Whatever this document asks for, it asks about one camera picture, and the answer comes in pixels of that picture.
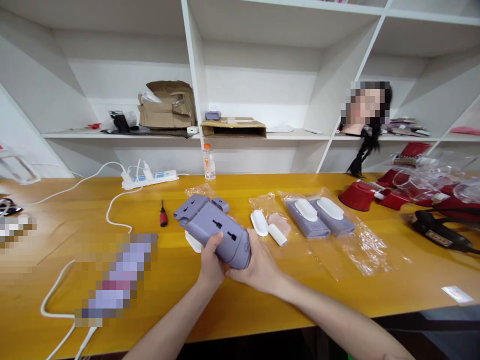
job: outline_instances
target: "pixelated area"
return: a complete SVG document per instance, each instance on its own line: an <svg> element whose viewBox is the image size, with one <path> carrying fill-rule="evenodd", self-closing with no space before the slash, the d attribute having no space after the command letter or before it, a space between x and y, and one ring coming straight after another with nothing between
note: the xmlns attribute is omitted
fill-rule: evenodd
<svg viewBox="0 0 480 360"><path fill-rule="evenodd" d="M341 106L341 121L345 124L381 125L390 122L389 81L352 82L349 95Z"/></svg>
<svg viewBox="0 0 480 360"><path fill-rule="evenodd" d="M137 291L142 287L145 272L150 270L156 258L158 235L119 235L122 242L115 244L115 252L83 253L75 257L79 271L91 271L88 263L94 263L101 279L95 280L95 289L88 291L88 298L75 310L76 327L101 327L106 319L118 319L129 309Z"/></svg>
<svg viewBox="0 0 480 360"><path fill-rule="evenodd" d="M0 217L0 254L36 229L37 220L33 217Z"/></svg>

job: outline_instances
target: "power strip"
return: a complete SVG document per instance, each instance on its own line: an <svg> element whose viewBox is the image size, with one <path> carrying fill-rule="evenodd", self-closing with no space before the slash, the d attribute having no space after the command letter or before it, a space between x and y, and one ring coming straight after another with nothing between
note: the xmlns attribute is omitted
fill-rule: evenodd
<svg viewBox="0 0 480 360"><path fill-rule="evenodd" d="M121 187L125 190L131 190L135 188L139 188L142 186L166 183L170 181L178 180L179 177L177 176L176 170L169 170L169 171L162 171L156 172L153 174L153 180L147 180L145 175L141 175L136 178L134 181L125 181L123 180L121 183Z"/></svg>

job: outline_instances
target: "purple plastic part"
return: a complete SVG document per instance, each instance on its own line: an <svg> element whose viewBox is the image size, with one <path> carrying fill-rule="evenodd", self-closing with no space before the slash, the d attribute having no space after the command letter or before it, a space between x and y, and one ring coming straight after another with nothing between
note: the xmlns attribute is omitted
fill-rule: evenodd
<svg viewBox="0 0 480 360"><path fill-rule="evenodd" d="M209 202L208 197L192 195L173 216L203 246L212 235L223 232L223 241L216 248L216 255L234 269L245 269L249 265L252 253L248 232Z"/></svg>
<svg viewBox="0 0 480 360"><path fill-rule="evenodd" d="M207 120L220 120L222 113L220 111L207 111L205 113L205 118Z"/></svg>
<svg viewBox="0 0 480 360"><path fill-rule="evenodd" d="M330 235L330 229L319 218L316 221L308 221L295 207L295 201L287 201L286 208L307 239L326 238Z"/></svg>
<svg viewBox="0 0 480 360"><path fill-rule="evenodd" d="M210 201L207 196L193 194L173 213L173 217L177 221L190 221L195 215Z"/></svg>
<svg viewBox="0 0 480 360"><path fill-rule="evenodd" d="M227 214L230 211L229 203L223 200L221 197L212 199L211 203L219 208L224 214Z"/></svg>
<svg viewBox="0 0 480 360"><path fill-rule="evenodd" d="M337 238L345 234L350 234L355 230L355 224L348 220L345 216L341 220L334 219L317 205L317 200L311 200L309 202L317 211L320 220L322 220L330 229L334 237Z"/></svg>

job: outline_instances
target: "yellow tabletop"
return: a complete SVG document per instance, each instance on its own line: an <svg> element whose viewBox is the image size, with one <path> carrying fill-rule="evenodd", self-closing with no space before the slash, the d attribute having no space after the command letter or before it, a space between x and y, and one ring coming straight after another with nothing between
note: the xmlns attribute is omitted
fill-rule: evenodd
<svg viewBox="0 0 480 360"><path fill-rule="evenodd" d="M346 174L246 174L219 175L209 184L230 204L231 213L244 227L251 226L249 198L276 190L307 194L327 187L334 195L353 178ZM44 179L20 186L0 182L0 193L11 194L20 205L33 203L67 189L78 179ZM99 328L84 355L130 349L195 283L200 256L185 240L173 212L186 200L185 189L205 183L203 176L153 185L121 196L113 204L110 219L133 226L134 233L158 233L157 256L137 292L137 299L123 317ZM24 213L36 218L37 229L0 249L0 358L45 359L72 326L69 319L40 315L40 304L60 271L70 260L78 260L51 298L47 310L73 314L82 299L95 289L95 280L105 270L98 253L115 251L115 243L126 234L125 227L105 221L110 200L122 192L120 178L93 178L76 189L38 205L24 205ZM169 224L159 224L160 200ZM414 312L457 303L442 287L458 286L473 299L480 299L480 261L441 248L415 233L406 214L420 207L407 204L395 211L372 204L368 212L352 210L387 246L392 271L364 276L353 261L337 247L316 249L319 262L311 267L305 254L277 258L281 266L300 281L369 317ZM480 237L469 235L477 248ZM96 257L88 256L97 252ZM332 269L338 268L337 279ZM226 279L200 317L190 342L242 336L312 326L301 312L281 300ZM87 333L76 329L56 358L72 358Z"/></svg>

